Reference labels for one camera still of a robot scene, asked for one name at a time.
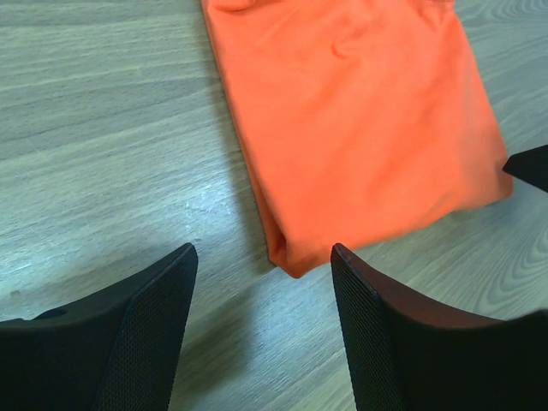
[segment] wooden floor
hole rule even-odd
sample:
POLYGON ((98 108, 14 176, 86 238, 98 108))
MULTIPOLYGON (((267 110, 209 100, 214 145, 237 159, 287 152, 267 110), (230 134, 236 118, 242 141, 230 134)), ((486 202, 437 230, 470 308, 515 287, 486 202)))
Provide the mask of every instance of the wooden floor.
MULTIPOLYGON (((548 141, 548 2, 460 0, 511 152, 548 141)), ((87 295, 186 241, 200 272, 173 410, 354 409, 328 266, 266 258, 199 0, 0 0, 0 319, 87 295)), ((548 306, 548 196, 359 251, 441 301, 548 306)))

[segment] folded orange shirt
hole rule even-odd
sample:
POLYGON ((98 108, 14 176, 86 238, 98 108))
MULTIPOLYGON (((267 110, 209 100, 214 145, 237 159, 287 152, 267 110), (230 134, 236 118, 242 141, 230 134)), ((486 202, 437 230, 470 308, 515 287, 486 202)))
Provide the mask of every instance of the folded orange shirt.
POLYGON ((511 195, 447 0, 202 0, 265 228, 292 277, 511 195))

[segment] wood laminate floor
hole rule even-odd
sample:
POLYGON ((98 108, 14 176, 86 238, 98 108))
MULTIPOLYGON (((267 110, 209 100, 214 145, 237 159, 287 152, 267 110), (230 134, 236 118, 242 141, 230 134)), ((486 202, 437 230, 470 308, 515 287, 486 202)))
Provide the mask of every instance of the wood laminate floor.
MULTIPOLYGON (((457 9, 510 152, 548 141, 548 2, 457 9)), ((120 280, 186 241, 200 272, 173 410, 353 408, 331 275, 274 268, 199 0, 0 0, 0 319, 120 280)), ((548 196, 359 251, 501 319, 548 306, 548 196)))

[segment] black mesh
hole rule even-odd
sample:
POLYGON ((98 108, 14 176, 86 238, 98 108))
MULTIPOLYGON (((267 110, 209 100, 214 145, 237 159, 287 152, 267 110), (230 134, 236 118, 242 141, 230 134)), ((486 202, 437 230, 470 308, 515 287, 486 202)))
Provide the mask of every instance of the black mesh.
POLYGON ((404 410, 381 300, 336 255, 332 269, 358 411, 404 410))
POLYGON ((186 244, 36 319, 0 322, 0 410, 166 410, 197 265, 186 244))
POLYGON ((184 270, 176 267, 177 272, 161 276, 133 297, 98 394, 98 411, 160 411, 169 406, 188 316, 188 307, 181 310, 177 298, 188 289, 180 281, 184 270))

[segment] wood grain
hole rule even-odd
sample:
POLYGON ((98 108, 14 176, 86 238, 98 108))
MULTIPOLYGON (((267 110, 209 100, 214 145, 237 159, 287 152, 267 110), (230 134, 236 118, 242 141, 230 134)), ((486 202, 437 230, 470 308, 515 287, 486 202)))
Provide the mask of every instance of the wood grain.
MULTIPOLYGON (((511 152, 548 141, 548 3, 458 11, 511 152)), ((0 0, 0 319, 31 318, 185 241, 200 272, 174 410, 354 409, 328 266, 266 258, 199 0, 0 0)), ((548 306, 548 198, 359 251, 440 301, 548 306)))

